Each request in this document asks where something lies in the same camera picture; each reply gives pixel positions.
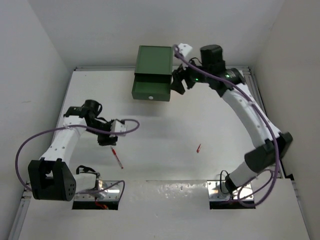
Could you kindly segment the red gel pen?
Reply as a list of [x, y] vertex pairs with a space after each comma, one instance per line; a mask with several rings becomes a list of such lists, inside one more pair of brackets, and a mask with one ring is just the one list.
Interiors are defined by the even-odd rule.
[[120, 161], [120, 159], [119, 159], [119, 157], [118, 157], [118, 155], [117, 155], [116, 150], [115, 150], [112, 146], [110, 147], [110, 149], [111, 149], [111, 152], [112, 152], [113, 156], [115, 157], [115, 159], [116, 159], [119, 167], [120, 167], [121, 169], [123, 169], [124, 166], [123, 166], [123, 164], [121, 163], [121, 161]]

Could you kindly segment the green top drawer tray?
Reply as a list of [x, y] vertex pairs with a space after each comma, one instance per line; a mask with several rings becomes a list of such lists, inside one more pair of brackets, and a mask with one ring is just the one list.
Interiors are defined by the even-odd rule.
[[134, 100], [169, 102], [172, 76], [167, 74], [136, 74], [131, 90]]

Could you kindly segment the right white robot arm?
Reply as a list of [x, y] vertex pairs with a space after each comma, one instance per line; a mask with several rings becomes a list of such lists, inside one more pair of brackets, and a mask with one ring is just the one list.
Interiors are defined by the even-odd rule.
[[240, 71], [226, 67], [221, 46], [213, 44], [201, 47], [200, 65], [187, 60], [192, 49], [186, 43], [173, 46], [173, 55], [182, 63], [172, 72], [171, 90], [183, 95], [196, 83], [208, 84], [238, 116], [254, 146], [254, 150], [245, 154], [244, 161], [218, 185], [219, 193], [230, 196], [269, 166], [274, 165], [277, 171], [280, 159], [287, 153], [293, 137], [289, 132], [281, 132], [267, 118], [251, 95]]

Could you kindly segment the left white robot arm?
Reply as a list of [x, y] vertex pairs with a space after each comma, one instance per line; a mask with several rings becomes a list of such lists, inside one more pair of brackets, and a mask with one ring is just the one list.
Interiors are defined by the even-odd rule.
[[28, 165], [28, 174], [33, 197], [37, 200], [71, 201], [75, 194], [97, 190], [97, 172], [72, 174], [69, 169], [72, 153], [81, 135], [87, 130], [104, 131], [97, 133], [101, 146], [114, 146], [118, 140], [114, 134], [125, 129], [124, 122], [118, 119], [106, 121], [99, 117], [102, 105], [95, 100], [86, 100], [82, 106], [71, 106], [63, 116], [63, 126], [47, 151], [39, 160]]

